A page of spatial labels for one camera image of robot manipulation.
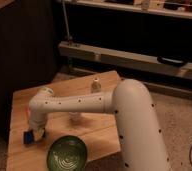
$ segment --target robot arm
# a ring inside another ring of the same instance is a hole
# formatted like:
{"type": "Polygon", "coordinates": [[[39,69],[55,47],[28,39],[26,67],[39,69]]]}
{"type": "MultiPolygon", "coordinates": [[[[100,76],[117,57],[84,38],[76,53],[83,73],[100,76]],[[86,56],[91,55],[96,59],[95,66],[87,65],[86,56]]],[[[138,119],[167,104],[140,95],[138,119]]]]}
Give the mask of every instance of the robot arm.
{"type": "Polygon", "coordinates": [[[154,105],[139,81],[125,80],[113,92],[56,98],[44,88],[32,98],[30,129],[44,128],[50,112],[112,113],[116,117],[124,170],[170,171],[171,166],[154,105]]]}

